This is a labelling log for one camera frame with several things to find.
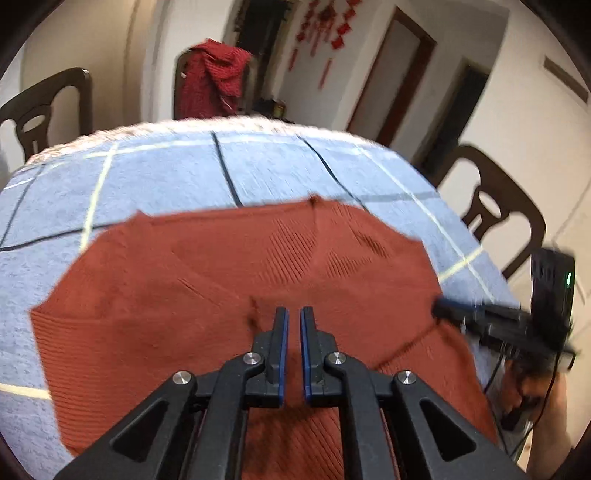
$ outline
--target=wooden chair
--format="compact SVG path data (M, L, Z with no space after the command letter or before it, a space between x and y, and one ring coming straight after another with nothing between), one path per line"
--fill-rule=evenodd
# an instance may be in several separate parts
M10 99L0 108L0 125L6 120L16 123L17 138L25 151L25 162L35 153L49 146L47 128L51 120L51 103L56 95L68 86L80 93L78 103L80 135L92 133L92 80L90 73L81 68L63 70L36 83ZM25 124L37 117L39 125L25 131Z
M193 52L190 48L182 52L177 57L177 66L174 73L174 105L173 119L180 120L180 101L183 93L183 84L185 79L185 68ZM251 57L248 65L242 74L242 99L238 103L238 115L250 115L255 101L256 77L258 75L258 60Z
M444 158L442 164L433 174L426 175L427 180L435 188L439 187L454 163L461 158L471 161L480 172L480 185L476 187L472 195L470 208L462 218L462 221L468 226L480 215L480 225L474 231L474 236L478 241L482 240L484 234L491 227L505 222L512 212L522 213L530 223L531 236L529 243L503 270L503 276L509 278L527 260L533 250L542 246L546 233L546 222L534 202L519 185L476 147L470 145L456 147ZM480 192L484 192L493 198L501 210L500 216L496 216L486 208L480 200Z

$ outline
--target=red cloth on chair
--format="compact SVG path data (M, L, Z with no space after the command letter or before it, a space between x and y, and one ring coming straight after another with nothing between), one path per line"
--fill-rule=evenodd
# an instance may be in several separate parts
M211 39L191 49L181 91L181 118L235 115L242 96L242 73L252 55Z

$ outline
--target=red hanging decoration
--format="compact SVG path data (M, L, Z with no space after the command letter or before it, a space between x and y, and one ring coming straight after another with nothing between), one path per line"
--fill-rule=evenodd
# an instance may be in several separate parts
M290 66L289 66L290 72L293 70L294 65L296 64L296 58L297 58L297 48L294 48L294 50L291 52Z
M331 65L332 65L332 59L328 59L326 62L326 66L324 67L324 72L322 72L322 77L320 78L320 83L318 84L318 90L322 90L322 87L324 87L324 83L326 82L326 77L328 77Z
M353 10L353 8L349 8L344 14L343 14L343 18L345 19L346 22L348 22L351 18L353 18L355 15L357 15L357 13L355 12L355 10Z
M318 22L317 21L314 22L314 25L312 26L312 28L308 30L308 35L307 35L307 38L306 38L306 41L308 43L310 43L312 41L312 37L314 36L314 32L316 30L318 30Z
M295 36L295 40L297 43L302 43L306 39L307 30L308 30L308 28L310 28L310 19L314 16L314 10L316 9L316 7L318 6L319 3L320 3L320 0L312 0L308 4L308 11L304 15L305 20L301 23L300 31ZM298 53L298 47L295 46L293 51L291 52L289 71L292 71L294 65L296 64L297 53Z
M336 32L341 36L345 35L346 33L349 33L350 31L351 25L349 25L348 23L344 23L336 29Z
M330 44L333 46L333 50L338 50L345 46L345 42L343 41L343 37L340 35L336 37Z
M310 52L311 56L316 55L316 50L318 49L318 43L320 42L320 37L324 33L324 41L330 40L330 30L332 30L333 25L335 24L336 18L336 10L334 8L335 0L330 0L329 4L318 14L319 25L316 31L316 38L314 39L314 44L312 45L312 50Z
M345 41L343 40L343 35L346 35L351 31L351 25L349 25L349 20L353 18L357 13L355 12L355 7L359 5L362 0L347 0L349 4L349 9L343 14L343 19L345 20L343 24L339 25L336 29L337 37L330 42L333 50L340 50L345 46Z
M326 32L324 34L324 42L328 43L330 41L330 33L332 32L332 28L335 26L335 19L332 18L328 25L326 25Z

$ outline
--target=metal pivot screw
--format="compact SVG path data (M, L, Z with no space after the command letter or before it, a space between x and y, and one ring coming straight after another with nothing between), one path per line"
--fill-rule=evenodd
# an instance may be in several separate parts
M329 362L333 365L341 365L345 363L347 356L341 352L329 353Z
M417 376L410 370L402 370L396 374L398 381L404 385L410 385L417 381Z
M177 385L186 385L191 381L191 374L185 370L176 372L173 375L173 382Z
M248 353L244 354L244 356L242 357L242 360L247 365L256 365L256 364L260 363L261 356L256 352L248 352Z

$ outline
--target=wooden door frame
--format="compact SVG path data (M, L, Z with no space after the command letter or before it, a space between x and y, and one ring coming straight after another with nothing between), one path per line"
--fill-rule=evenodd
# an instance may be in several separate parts
M421 83L421 80L425 75L427 65L429 64L429 61L433 55L433 50L437 45L437 42L435 42L435 40L433 40L431 36L427 34L427 32L425 32L412 18L396 7L396 10L394 10L394 14L390 20L388 29L386 30L384 38L382 39L382 44L379 47L378 54L372 63L371 71L369 72L368 78L365 80L365 84L363 85L361 95L359 96L357 104L355 105L353 115L349 120L349 125L347 125L347 131L350 131L355 114L358 112L359 105L363 101L363 97L367 91L367 86L372 79L375 66L384 52L385 42L388 38L390 30L394 26L394 22L399 22L408 28L419 39L420 43L417 47L417 51L413 55L413 59L411 60L411 63L408 67L408 71L404 76L404 80L402 80L400 87L398 88L396 98L392 102L388 115L386 116L386 120L384 120L384 124L382 125L382 128L376 139L376 142L382 144L384 147L389 147L392 143L392 140L394 140L394 136L402 124L402 120L408 111L408 107L413 101L413 97L417 92L418 85Z

